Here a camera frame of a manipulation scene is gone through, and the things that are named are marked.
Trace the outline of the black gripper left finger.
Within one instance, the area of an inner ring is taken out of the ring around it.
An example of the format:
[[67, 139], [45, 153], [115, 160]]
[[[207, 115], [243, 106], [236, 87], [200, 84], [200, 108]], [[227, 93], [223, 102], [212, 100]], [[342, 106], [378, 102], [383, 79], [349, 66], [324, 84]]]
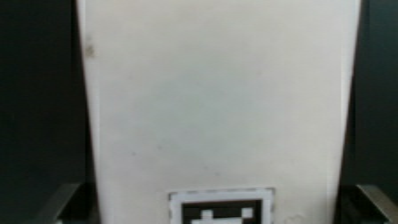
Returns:
[[90, 183], [60, 185], [40, 210], [40, 224], [99, 224], [95, 189]]

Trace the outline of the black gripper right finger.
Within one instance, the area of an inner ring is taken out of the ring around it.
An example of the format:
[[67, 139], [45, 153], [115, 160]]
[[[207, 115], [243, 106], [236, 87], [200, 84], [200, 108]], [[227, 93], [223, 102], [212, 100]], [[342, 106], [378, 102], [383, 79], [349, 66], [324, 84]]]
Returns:
[[398, 224], [398, 205], [374, 185], [340, 187], [337, 224]]

